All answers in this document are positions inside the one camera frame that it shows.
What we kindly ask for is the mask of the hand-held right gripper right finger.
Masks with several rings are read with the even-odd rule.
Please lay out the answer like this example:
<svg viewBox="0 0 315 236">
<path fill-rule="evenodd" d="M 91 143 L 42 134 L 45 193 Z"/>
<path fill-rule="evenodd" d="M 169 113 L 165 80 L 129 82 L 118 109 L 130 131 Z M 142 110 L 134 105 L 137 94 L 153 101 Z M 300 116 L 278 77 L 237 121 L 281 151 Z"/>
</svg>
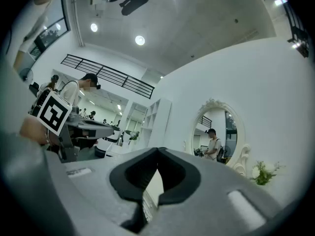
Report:
<svg viewBox="0 0 315 236">
<path fill-rule="evenodd" d="M 228 166 L 170 149 L 183 181 L 159 197 L 147 236 L 260 236 L 281 211 L 264 190 Z"/>
</svg>

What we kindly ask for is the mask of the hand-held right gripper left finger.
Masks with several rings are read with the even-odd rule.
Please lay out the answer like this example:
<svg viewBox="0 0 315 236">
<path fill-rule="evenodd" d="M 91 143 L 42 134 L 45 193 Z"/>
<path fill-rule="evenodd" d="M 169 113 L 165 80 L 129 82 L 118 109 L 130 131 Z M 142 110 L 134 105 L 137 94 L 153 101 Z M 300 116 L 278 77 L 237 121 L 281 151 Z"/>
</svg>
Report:
<svg viewBox="0 0 315 236">
<path fill-rule="evenodd" d="M 55 190 L 79 236 L 158 236 L 158 216 L 147 222 L 142 208 L 155 151 L 71 163 L 45 153 Z"/>
</svg>

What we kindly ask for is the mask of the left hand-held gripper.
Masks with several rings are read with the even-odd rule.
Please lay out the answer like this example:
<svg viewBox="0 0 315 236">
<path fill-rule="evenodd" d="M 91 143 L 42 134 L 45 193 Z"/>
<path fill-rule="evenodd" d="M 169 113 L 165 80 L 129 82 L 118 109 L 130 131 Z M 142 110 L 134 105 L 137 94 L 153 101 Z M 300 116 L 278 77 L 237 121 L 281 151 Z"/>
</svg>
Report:
<svg viewBox="0 0 315 236">
<path fill-rule="evenodd" d="M 62 162 L 77 160 L 78 139 L 99 139 L 114 134 L 108 124 L 91 119 L 79 122 L 78 108 L 63 99 L 58 92 L 45 89 L 36 99 L 36 118 L 46 128 L 48 148 L 57 153 Z"/>
</svg>

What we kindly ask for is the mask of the white vanity table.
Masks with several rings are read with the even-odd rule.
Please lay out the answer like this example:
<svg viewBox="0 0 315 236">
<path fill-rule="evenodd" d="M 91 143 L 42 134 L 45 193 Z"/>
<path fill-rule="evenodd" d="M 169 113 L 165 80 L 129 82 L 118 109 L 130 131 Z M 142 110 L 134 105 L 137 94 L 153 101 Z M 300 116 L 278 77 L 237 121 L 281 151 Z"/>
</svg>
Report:
<svg viewBox="0 0 315 236">
<path fill-rule="evenodd" d="M 151 222 L 154 215 L 157 213 L 158 208 L 147 191 L 144 191 L 143 193 L 142 207 L 146 221 L 148 223 Z"/>
</svg>

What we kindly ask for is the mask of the person's left forearm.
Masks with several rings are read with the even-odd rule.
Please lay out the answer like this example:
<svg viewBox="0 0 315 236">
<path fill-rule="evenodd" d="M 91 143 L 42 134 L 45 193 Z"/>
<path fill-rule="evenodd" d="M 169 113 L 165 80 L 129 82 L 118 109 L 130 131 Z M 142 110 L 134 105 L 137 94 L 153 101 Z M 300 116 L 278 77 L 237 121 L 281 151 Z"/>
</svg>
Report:
<svg viewBox="0 0 315 236">
<path fill-rule="evenodd" d="M 34 116 L 28 115 L 24 118 L 19 134 L 37 142 L 40 145 L 50 144 L 48 129 Z"/>
</svg>

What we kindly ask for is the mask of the long black metal railing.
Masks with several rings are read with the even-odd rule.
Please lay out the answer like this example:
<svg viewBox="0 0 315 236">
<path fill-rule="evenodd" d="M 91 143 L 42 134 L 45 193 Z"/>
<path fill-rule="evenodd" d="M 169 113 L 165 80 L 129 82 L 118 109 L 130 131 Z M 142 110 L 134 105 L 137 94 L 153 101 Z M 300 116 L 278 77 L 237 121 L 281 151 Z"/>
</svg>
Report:
<svg viewBox="0 0 315 236">
<path fill-rule="evenodd" d="M 153 86 L 124 72 L 71 54 L 67 54 L 62 60 L 61 64 L 82 72 L 94 73 L 100 79 L 130 90 L 147 99 L 151 98 L 155 89 Z"/>
</svg>

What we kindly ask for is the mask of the white open bookshelf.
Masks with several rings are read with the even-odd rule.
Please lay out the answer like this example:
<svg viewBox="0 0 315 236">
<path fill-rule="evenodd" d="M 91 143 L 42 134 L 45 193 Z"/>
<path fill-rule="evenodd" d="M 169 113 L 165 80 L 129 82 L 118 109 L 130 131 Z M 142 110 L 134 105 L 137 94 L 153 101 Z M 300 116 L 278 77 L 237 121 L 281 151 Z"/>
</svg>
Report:
<svg viewBox="0 0 315 236">
<path fill-rule="evenodd" d="M 139 148 L 163 146 L 171 105 L 171 101 L 161 98 L 147 108 L 141 126 Z"/>
</svg>

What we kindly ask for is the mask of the white flower bouquet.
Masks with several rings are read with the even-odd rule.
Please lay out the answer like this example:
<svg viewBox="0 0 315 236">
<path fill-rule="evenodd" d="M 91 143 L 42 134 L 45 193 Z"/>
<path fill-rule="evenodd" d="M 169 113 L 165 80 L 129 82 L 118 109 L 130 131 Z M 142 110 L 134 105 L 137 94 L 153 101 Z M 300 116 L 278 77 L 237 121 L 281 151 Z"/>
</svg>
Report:
<svg viewBox="0 0 315 236">
<path fill-rule="evenodd" d="M 259 186 L 265 186 L 282 168 L 285 168 L 285 165 L 281 165 L 279 162 L 271 164 L 264 161 L 257 161 L 252 167 L 252 174 L 249 179 Z"/>
</svg>

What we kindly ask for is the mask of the white ornate oval mirror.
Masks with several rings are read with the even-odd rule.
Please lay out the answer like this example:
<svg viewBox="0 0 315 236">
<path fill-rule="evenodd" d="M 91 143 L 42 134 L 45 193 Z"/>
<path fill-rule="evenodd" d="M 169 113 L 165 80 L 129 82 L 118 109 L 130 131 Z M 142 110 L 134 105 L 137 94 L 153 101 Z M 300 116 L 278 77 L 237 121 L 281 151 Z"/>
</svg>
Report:
<svg viewBox="0 0 315 236">
<path fill-rule="evenodd" d="M 209 99 L 197 112 L 184 152 L 221 162 L 242 176 L 251 150 L 240 117 L 226 103 Z"/>
</svg>

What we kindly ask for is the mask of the black standing fan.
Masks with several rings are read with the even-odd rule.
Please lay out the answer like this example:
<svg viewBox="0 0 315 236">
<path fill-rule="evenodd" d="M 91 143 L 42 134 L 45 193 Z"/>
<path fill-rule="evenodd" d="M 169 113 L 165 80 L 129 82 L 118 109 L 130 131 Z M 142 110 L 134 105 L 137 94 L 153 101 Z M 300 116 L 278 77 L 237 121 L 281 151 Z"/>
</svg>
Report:
<svg viewBox="0 0 315 236">
<path fill-rule="evenodd" d="M 33 81 L 33 71 L 31 68 L 24 68 L 20 71 L 19 76 L 24 83 L 31 83 Z"/>
</svg>

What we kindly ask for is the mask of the short black metal railing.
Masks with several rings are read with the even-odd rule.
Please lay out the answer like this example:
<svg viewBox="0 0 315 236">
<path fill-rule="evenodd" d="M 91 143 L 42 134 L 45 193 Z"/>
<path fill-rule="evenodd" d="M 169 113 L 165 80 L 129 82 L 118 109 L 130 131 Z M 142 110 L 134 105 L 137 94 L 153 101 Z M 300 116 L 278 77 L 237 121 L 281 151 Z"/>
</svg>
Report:
<svg viewBox="0 0 315 236">
<path fill-rule="evenodd" d="M 301 19 L 295 13 L 288 2 L 283 4 L 291 32 L 291 38 L 288 43 L 292 43 L 292 48 L 296 49 L 304 58 L 309 57 L 309 35 Z"/>
</svg>

